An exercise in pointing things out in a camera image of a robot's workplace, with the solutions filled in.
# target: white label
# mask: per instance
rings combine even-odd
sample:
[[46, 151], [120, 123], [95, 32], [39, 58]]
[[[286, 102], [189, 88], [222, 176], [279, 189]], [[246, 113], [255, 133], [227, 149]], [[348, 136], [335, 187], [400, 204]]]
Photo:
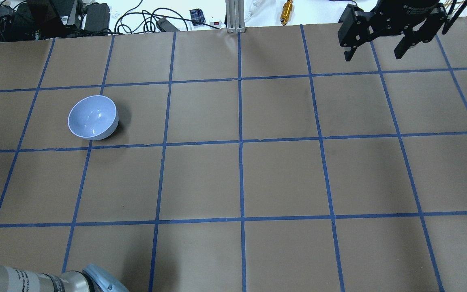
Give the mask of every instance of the white label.
[[41, 287], [36, 273], [7, 266], [5, 268], [8, 272], [7, 292], [39, 292]]

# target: metal bracket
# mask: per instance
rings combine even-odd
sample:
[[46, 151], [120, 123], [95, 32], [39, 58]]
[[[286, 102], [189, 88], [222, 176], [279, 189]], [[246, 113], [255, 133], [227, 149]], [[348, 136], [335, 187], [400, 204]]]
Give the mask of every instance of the metal bracket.
[[226, 31], [230, 33], [245, 32], [244, 0], [226, 0]]

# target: yellow screwdriver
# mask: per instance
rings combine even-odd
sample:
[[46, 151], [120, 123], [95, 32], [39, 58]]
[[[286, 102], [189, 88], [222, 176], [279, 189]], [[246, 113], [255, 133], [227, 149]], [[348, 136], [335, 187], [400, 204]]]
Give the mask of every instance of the yellow screwdriver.
[[282, 7], [282, 14], [280, 15], [280, 23], [285, 26], [289, 21], [289, 16], [291, 15], [291, 10], [293, 9], [293, 0], [287, 0]]

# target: white bowl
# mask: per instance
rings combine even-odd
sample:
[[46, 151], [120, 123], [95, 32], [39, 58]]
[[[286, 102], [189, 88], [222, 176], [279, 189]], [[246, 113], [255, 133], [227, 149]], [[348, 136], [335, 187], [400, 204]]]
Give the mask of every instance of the white bowl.
[[102, 140], [118, 126], [115, 103], [108, 97], [93, 95], [79, 101], [70, 111], [68, 128], [80, 138]]

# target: blue grid line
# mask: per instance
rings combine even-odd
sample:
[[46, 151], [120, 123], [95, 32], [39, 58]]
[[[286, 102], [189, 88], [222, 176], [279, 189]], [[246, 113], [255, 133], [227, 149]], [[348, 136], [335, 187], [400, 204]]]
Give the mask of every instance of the blue grid line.
[[324, 170], [324, 179], [326, 180], [326, 190], [328, 195], [328, 203], [329, 203], [329, 215], [331, 220], [331, 228], [332, 228], [332, 239], [334, 244], [335, 250], [335, 257], [336, 257], [336, 266], [338, 268], [338, 277], [340, 281], [340, 289], [341, 292], [345, 292], [345, 283], [343, 281], [343, 270], [341, 266], [341, 257], [340, 257], [340, 248], [338, 246], [338, 232], [336, 231], [336, 215], [334, 211], [334, 206], [332, 205], [332, 196], [330, 190], [330, 183], [329, 183], [329, 174], [328, 174], [328, 165], [326, 163], [326, 152], [324, 150], [324, 141], [322, 136], [322, 128], [320, 127], [320, 122], [318, 118], [318, 108], [317, 108], [317, 98], [315, 95], [315, 85], [313, 83], [313, 74], [311, 71], [311, 61], [309, 59], [309, 51], [307, 49], [307, 41], [306, 41], [306, 34], [304, 33], [304, 26], [300, 24], [300, 32], [302, 33], [302, 41], [304, 42], [304, 51], [306, 52], [306, 61], [307, 61], [307, 69], [309, 73], [309, 84], [311, 87], [311, 96], [313, 98], [313, 109], [315, 111], [315, 122], [317, 124], [317, 131], [319, 137], [319, 144], [320, 144], [320, 155], [322, 157], [322, 166]]
[[[239, 195], [240, 195], [240, 211], [241, 219], [244, 218], [244, 173], [242, 164], [242, 57], [241, 57], [241, 33], [237, 33], [237, 62], [239, 70], [238, 94], [239, 94]], [[241, 273], [242, 273], [242, 290], [246, 292], [246, 233], [244, 229], [244, 220], [241, 221]]]
[[[419, 213], [346, 214], [346, 215], [336, 215], [336, 219], [403, 218], [403, 217], [418, 217], [418, 216], [419, 216]], [[467, 216], [467, 211], [424, 212], [423, 216], [429, 216], [429, 217]], [[331, 216], [330, 215], [298, 215], [298, 216], [224, 217], [224, 218], [202, 218], [202, 219], [98, 221], [98, 222], [76, 222], [75, 226], [192, 224], [192, 223], [212, 223], [212, 222], [293, 221], [293, 220], [331, 220]], [[72, 222], [6, 223], [6, 224], [0, 224], [0, 228], [70, 227], [71, 225], [72, 225]]]
[[378, 71], [380, 72], [379, 77], [380, 77], [381, 83], [383, 85], [383, 91], [385, 93], [385, 97], [387, 98], [387, 103], [389, 105], [390, 114], [392, 115], [392, 120], [394, 122], [394, 127], [395, 127], [395, 130], [396, 130], [396, 133], [397, 133], [397, 139], [398, 139], [399, 144], [400, 144], [401, 152], [403, 153], [403, 159], [405, 161], [406, 170], [408, 172], [408, 178], [410, 179], [410, 184], [411, 184], [411, 187], [412, 187], [413, 197], [414, 197], [416, 205], [417, 205], [417, 211], [419, 213], [419, 219], [421, 220], [421, 227], [423, 229], [424, 238], [426, 240], [426, 247], [428, 248], [428, 253], [430, 254], [430, 260], [432, 261], [432, 266], [433, 266], [433, 270], [434, 270], [434, 273], [435, 273], [435, 278], [436, 278], [436, 281], [437, 281], [437, 285], [439, 286], [439, 291], [443, 292], [444, 291], [443, 282], [441, 280], [441, 275], [439, 274], [439, 268], [437, 267], [437, 262], [435, 260], [435, 255], [433, 253], [432, 242], [430, 241], [430, 235], [428, 235], [428, 229], [426, 228], [426, 222], [424, 220], [423, 211], [422, 211], [422, 208], [421, 208], [421, 202], [419, 201], [419, 196], [417, 194], [417, 188], [416, 188], [416, 185], [415, 185], [414, 180], [413, 180], [412, 170], [410, 168], [410, 163], [409, 163], [408, 157], [406, 155], [406, 149], [405, 149], [405, 145], [403, 143], [402, 134], [401, 134], [401, 131], [399, 129], [399, 125], [397, 124], [397, 119], [396, 119], [396, 116], [395, 116], [395, 113], [394, 113], [394, 108], [392, 106], [392, 101], [390, 99], [389, 91], [387, 89], [387, 84], [386, 84], [385, 79], [383, 77], [383, 74], [381, 72], [381, 65], [379, 63], [378, 55], [376, 54], [376, 48], [374, 48], [374, 43], [372, 41], [371, 41], [371, 49], [372, 49], [372, 53], [374, 55], [374, 59], [376, 61], [376, 66], [378, 67]]
[[[441, 132], [441, 133], [401, 133], [402, 137], [425, 137], [434, 135], [467, 135], [467, 131], [462, 132]], [[397, 137], [397, 134], [376, 134], [376, 135], [334, 135], [324, 136], [323, 140], [334, 139], [367, 139], [367, 138], [390, 138]], [[243, 139], [243, 143], [259, 143], [259, 142], [291, 142], [291, 141], [316, 141], [319, 137], [295, 137], [295, 138], [268, 138], [268, 139]], [[167, 147], [173, 146], [191, 146], [191, 145], [210, 145], [210, 144], [238, 144], [239, 140], [217, 140], [217, 141], [194, 141], [194, 142], [173, 142], [167, 143]], [[163, 143], [155, 144], [121, 144], [121, 145], [100, 145], [92, 146], [92, 149], [108, 149], [108, 148], [144, 148], [144, 147], [162, 147]], [[19, 152], [41, 152], [41, 151], [79, 151], [87, 150], [87, 147], [72, 147], [72, 148], [43, 148], [20, 149]], [[14, 153], [14, 149], [0, 149], [0, 153]]]
[[[107, 72], [109, 70], [109, 63], [111, 61], [111, 54], [113, 52], [113, 44], [115, 43], [115, 36], [111, 36], [111, 44], [109, 45], [109, 53], [107, 54], [107, 61], [105, 65], [105, 70], [104, 70], [104, 76], [102, 77], [102, 84], [100, 85], [100, 95], [104, 93], [104, 84], [107, 78]], [[73, 211], [73, 218], [72, 218], [72, 223], [70, 227], [70, 235], [68, 236], [68, 242], [66, 244], [66, 252], [64, 254], [64, 261], [62, 264], [62, 270], [61, 273], [66, 272], [66, 267], [68, 264], [68, 259], [70, 257], [70, 249], [71, 249], [71, 244], [73, 241], [73, 233], [75, 231], [75, 223], [77, 222], [77, 216], [78, 216], [78, 209], [80, 207], [80, 200], [82, 198], [82, 192], [84, 189], [84, 183], [86, 181], [86, 174], [88, 172], [88, 165], [89, 165], [89, 159], [91, 157], [91, 147], [93, 145], [93, 141], [89, 141], [88, 147], [87, 147], [87, 154], [86, 154], [86, 161], [84, 162], [84, 168], [82, 171], [82, 177], [80, 178], [80, 186], [78, 189], [78, 194], [77, 194], [77, 201], [75, 202], [75, 210]]]
[[[454, 71], [465, 71], [466, 68], [452, 68]], [[449, 69], [419, 69], [419, 70], [392, 70], [382, 71], [382, 74], [395, 74], [395, 73], [417, 73], [417, 72], [445, 72]], [[337, 72], [337, 73], [316, 73], [311, 74], [313, 77], [326, 77], [326, 76], [347, 76], [347, 75], [368, 75], [379, 74], [378, 71], [363, 71], [363, 72]], [[175, 83], [200, 83], [200, 82], [222, 82], [222, 81], [235, 81], [235, 80], [258, 80], [258, 79], [280, 79], [280, 78], [303, 78], [308, 77], [309, 74], [301, 75], [277, 75], [277, 76], [254, 76], [254, 77], [236, 77], [236, 78], [218, 78], [218, 79], [197, 79], [197, 80], [180, 80], [171, 81]], [[155, 85], [155, 84], [169, 84], [169, 81], [154, 81], [154, 82], [135, 82], [135, 83], [115, 83], [105, 84], [104, 87], [119, 87], [119, 86], [135, 86], [135, 85]], [[59, 86], [59, 87], [45, 87], [40, 88], [43, 90], [63, 90], [63, 89], [76, 89], [76, 88], [96, 88], [101, 85], [77, 85], [77, 86]], [[35, 91], [35, 88], [19, 88], [19, 89], [0, 89], [0, 92], [18, 92], [18, 91]]]
[[37, 100], [37, 95], [39, 94], [39, 88], [41, 88], [41, 83], [43, 82], [44, 74], [46, 73], [46, 68], [48, 67], [48, 63], [50, 62], [51, 53], [54, 50], [54, 44], [55, 44], [55, 39], [53, 39], [51, 41], [50, 51], [48, 51], [48, 57], [46, 57], [46, 62], [44, 64], [43, 71], [41, 72], [41, 77], [39, 79], [39, 84], [37, 85], [37, 89], [35, 90], [34, 98], [32, 100], [32, 104], [30, 105], [30, 110], [28, 111], [28, 116], [26, 117], [26, 121], [24, 122], [23, 131], [21, 133], [21, 137], [19, 138], [19, 143], [17, 144], [17, 150], [15, 150], [15, 155], [13, 156], [13, 160], [12, 160], [10, 170], [8, 170], [8, 176], [7, 176], [7, 179], [5, 181], [5, 186], [3, 187], [3, 191], [2, 191], [1, 197], [0, 197], [0, 211], [1, 211], [2, 204], [3, 204], [3, 200], [5, 199], [6, 191], [8, 189], [8, 184], [9, 184], [10, 179], [12, 177], [12, 173], [13, 173], [13, 169], [15, 167], [15, 163], [17, 161], [17, 157], [19, 155], [19, 150], [21, 148], [21, 144], [23, 144], [24, 133], [26, 133], [26, 128], [28, 127], [28, 123], [30, 122], [30, 117], [32, 116], [32, 111], [34, 109], [35, 101]]
[[[172, 74], [174, 72], [174, 52], [176, 51], [176, 32], [172, 36], [172, 51], [170, 57], [169, 71], [169, 93], [167, 94], [167, 108], [165, 109], [165, 129], [163, 130], [163, 146], [161, 150], [160, 179], [158, 183], [158, 200], [156, 203], [156, 221], [160, 220], [161, 191], [163, 187], [163, 171], [165, 169], [165, 153], [167, 151], [167, 132], [169, 130], [170, 97], [172, 93]], [[154, 287], [154, 268], [156, 266], [156, 249], [158, 245], [159, 224], [154, 224], [154, 235], [152, 236], [152, 255], [150, 258], [150, 275], [148, 291], [152, 292]]]
[[441, 43], [441, 40], [439, 39], [439, 36], [436, 35], [435, 38], [437, 39], [437, 43], [439, 44], [439, 48], [441, 49], [441, 52], [443, 53], [443, 56], [444, 56], [444, 60], [446, 61], [446, 65], [448, 65], [448, 69], [450, 70], [450, 74], [452, 75], [452, 79], [454, 80], [454, 83], [455, 83], [455, 86], [457, 88], [457, 90], [459, 91], [459, 94], [460, 94], [460, 97], [462, 99], [462, 103], [464, 104], [464, 106], [466, 107], [466, 110], [467, 110], [467, 101], [466, 101], [466, 97], [459, 85], [459, 82], [457, 81], [457, 78], [455, 76], [455, 73], [454, 73], [454, 70], [452, 68], [452, 66], [450, 65], [450, 61], [448, 59], [448, 56], [446, 55], [446, 52], [444, 51], [444, 48], [443, 48], [443, 44]]

